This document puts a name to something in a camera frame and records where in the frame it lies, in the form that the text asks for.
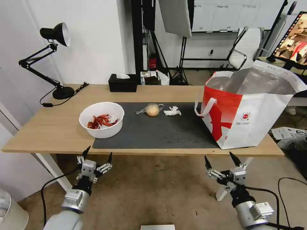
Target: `white bowl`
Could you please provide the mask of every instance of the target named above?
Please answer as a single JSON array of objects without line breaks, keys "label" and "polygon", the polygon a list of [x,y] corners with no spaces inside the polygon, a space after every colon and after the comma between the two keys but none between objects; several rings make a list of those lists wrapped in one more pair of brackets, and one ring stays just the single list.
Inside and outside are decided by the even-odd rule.
[{"label": "white bowl", "polygon": [[[115,125],[100,129],[90,129],[87,127],[89,121],[93,121],[93,116],[98,117],[102,114],[110,114],[118,118]],[[122,120],[124,118],[124,109],[113,102],[100,102],[87,107],[79,116],[79,123],[86,131],[95,138],[108,138],[114,136],[122,129]]]}]

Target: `tissue box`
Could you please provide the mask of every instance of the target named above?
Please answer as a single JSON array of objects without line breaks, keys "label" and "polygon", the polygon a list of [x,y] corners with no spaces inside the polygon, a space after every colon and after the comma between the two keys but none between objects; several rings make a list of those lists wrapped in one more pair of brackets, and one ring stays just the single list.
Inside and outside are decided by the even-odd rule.
[{"label": "tissue box", "polygon": [[128,74],[129,79],[116,78],[116,74],[111,74],[109,87],[111,92],[136,92],[138,79],[136,74]]}]

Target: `screen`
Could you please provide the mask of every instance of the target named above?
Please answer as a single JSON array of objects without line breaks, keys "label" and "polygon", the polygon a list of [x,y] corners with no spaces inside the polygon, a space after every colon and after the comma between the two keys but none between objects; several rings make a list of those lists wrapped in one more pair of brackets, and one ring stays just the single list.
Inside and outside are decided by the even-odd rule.
[{"label": "screen", "polygon": [[272,55],[307,65],[307,12],[299,13]]}]

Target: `red and white bag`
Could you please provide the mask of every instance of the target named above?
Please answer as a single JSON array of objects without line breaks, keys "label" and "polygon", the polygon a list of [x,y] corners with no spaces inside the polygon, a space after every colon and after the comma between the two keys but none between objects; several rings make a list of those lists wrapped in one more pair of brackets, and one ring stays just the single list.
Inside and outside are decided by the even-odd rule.
[{"label": "red and white bag", "polygon": [[249,69],[215,72],[201,105],[207,128],[221,149],[257,146],[295,93],[307,86],[294,73],[255,61]]}]

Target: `crumpled white paper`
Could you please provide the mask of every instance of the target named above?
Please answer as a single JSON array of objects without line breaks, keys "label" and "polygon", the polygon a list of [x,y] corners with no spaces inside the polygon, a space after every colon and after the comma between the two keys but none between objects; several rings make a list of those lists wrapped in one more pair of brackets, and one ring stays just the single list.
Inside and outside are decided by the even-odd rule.
[{"label": "crumpled white paper", "polygon": [[174,116],[174,115],[177,115],[177,114],[179,114],[181,116],[181,112],[178,110],[177,106],[169,107],[169,109],[170,109],[170,111],[169,110],[163,111],[166,116]]}]

